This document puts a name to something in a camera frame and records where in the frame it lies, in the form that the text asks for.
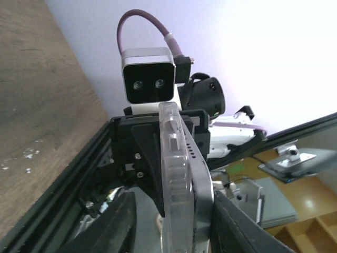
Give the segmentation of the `clear magsafe phone case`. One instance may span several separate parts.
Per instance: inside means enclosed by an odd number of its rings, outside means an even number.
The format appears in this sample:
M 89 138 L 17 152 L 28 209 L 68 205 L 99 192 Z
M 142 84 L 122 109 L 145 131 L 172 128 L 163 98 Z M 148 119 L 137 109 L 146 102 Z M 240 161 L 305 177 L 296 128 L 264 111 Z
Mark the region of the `clear magsafe phone case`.
M 163 252 L 192 252 L 194 193 L 185 133 L 177 104 L 158 107 L 164 218 Z

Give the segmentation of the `small grey-edged phone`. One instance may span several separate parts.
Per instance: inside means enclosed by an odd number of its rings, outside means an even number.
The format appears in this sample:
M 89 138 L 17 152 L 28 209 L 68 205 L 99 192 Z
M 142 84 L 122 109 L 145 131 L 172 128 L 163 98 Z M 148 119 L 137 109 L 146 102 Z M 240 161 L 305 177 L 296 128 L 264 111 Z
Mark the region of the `small grey-edged phone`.
M 181 112 L 194 193 L 193 252 L 207 252 L 214 201 L 206 159 L 210 152 L 209 116 L 202 110 Z

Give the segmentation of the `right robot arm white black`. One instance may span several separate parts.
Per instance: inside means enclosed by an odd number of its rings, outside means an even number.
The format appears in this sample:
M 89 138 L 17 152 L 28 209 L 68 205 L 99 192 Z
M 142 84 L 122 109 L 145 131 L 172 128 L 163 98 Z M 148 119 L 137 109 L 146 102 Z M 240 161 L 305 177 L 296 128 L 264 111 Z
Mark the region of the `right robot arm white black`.
M 249 106 L 225 116 L 225 101 L 218 80 L 195 73 L 178 88 L 182 123 L 191 137 L 186 141 L 194 170 L 193 190 L 196 212 L 209 210 L 214 201 L 210 171 L 222 167 L 261 144 L 266 131 L 252 124 Z M 164 213 L 160 159 L 160 122 L 158 112 L 136 114 L 125 109 L 123 117 L 110 121 L 111 147 L 118 179 L 126 186 L 140 187 Z

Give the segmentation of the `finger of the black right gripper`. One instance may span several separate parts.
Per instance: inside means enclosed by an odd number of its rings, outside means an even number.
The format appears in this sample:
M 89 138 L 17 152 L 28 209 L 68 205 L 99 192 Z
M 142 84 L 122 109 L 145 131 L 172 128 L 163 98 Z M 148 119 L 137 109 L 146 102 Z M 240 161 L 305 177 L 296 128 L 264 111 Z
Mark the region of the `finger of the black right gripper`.
M 132 147 L 135 159 L 137 185 L 153 200 L 158 212 L 165 216 L 160 134 L 151 124 L 140 124 L 131 127 Z

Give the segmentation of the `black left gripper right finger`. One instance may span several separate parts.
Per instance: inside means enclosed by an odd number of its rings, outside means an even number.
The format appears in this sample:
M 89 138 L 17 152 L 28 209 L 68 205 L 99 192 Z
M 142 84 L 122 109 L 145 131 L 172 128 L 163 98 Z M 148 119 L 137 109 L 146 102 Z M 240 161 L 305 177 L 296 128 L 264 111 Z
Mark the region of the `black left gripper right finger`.
M 210 245 L 211 252 L 293 252 L 256 224 L 220 191 L 214 193 Z

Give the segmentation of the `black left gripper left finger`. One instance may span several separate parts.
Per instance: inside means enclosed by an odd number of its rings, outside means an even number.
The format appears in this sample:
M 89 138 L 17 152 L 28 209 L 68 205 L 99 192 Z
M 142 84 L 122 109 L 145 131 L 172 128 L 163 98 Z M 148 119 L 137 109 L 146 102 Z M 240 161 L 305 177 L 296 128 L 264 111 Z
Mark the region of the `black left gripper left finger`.
M 125 192 L 59 252 L 134 252 L 136 222 L 135 194 Z

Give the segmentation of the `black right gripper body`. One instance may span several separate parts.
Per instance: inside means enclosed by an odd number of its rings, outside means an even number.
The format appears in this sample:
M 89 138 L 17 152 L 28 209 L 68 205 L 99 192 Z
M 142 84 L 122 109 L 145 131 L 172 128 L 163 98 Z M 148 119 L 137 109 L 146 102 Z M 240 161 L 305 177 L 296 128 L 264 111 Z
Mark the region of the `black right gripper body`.
M 160 123 L 158 113 L 126 115 L 114 117 L 110 120 L 109 126 L 111 135 L 112 154 L 114 162 L 119 167 L 123 167 L 126 164 L 135 163 L 135 159 L 140 158 L 139 154 L 137 155 L 134 154 L 131 136 L 131 127 L 140 124 L 151 124 L 153 127 L 158 129 L 158 133 L 160 134 Z

